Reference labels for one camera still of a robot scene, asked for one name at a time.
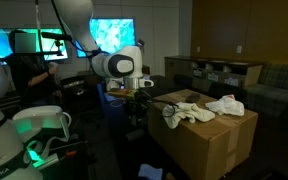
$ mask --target cardboard box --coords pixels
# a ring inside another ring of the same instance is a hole
[[[157,99],[184,102],[191,93],[182,90]],[[215,99],[201,94],[196,104],[206,109],[205,103],[212,101]],[[216,114],[206,123],[182,120],[170,129],[161,116],[164,107],[157,103],[150,108],[149,133],[192,180],[218,180],[249,157],[257,113],[246,110],[243,117]]]

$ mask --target computer screen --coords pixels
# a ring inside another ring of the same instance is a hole
[[[115,53],[124,46],[136,44],[134,19],[94,18],[89,25],[92,37],[105,52]],[[77,50],[77,56],[85,57],[85,53]]]
[[[6,56],[9,56],[12,54],[12,49],[8,42],[8,34],[13,29],[0,29],[0,58],[4,58]],[[37,36],[37,29],[18,29],[25,31],[27,33],[35,33],[36,34],[36,52],[40,52],[40,46]],[[62,34],[61,29],[41,29],[41,32],[50,32],[50,33],[57,33]],[[64,60],[68,58],[67,50],[64,41],[60,41],[63,46],[61,46],[60,50],[63,54],[63,56],[57,56],[57,55],[45,55],[44,58],[47,61],[50,60]],[[53,39],[46,39],[42,37],[42,47],[43,51],[57,51],[57,47],[55,46],[55,41]]]

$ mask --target packing tape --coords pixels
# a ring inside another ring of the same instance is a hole
[[[235,126],[230,131],[230,137],[227,146],[226,172],[231,171],[236,164],[236,147],[240,134],[240,126]]]
[[[216,118],[216,117],[214,120],[228,127],[234,127],[240,124],[240,122],[235,121],[235,120],[227,120],[227,119],[221,119],[221,118]]]

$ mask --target wall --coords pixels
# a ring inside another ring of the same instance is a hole
[[[180,1],[179,55],[191,54],[192,1]]]
[[[288,1],[194,0],[191,55],[288,63]]]
[[[40,0],[43,27],[60,27],[50,0]],[[93,0],[94,17],[135,18],[136,36],[145,41],[143,64],[164,75],[164,57],[179,51],[179,0]],[[35,28],[34,0],[0,0],[0,28]],[[60,64],[58,78],[87,71],[89,63],[66,43],[69,59]]]

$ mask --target black chair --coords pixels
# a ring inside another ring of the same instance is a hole
[[[98,109],[100,105],[99,95],[97,88],[89,86],[86,82],[86,76],[75,76],[61,80],[62,106],[64,111],[69,112],[72,116],[78,116],[79,121],[94,122],[99,128],[99,123],[93,118],[94,116],[103,116],[101,110]]]
[[[176,84],[183,86],[184,88],[191,89],[193,84],[193,78],[183,75],[183,74],[175,74],[173,81]]]

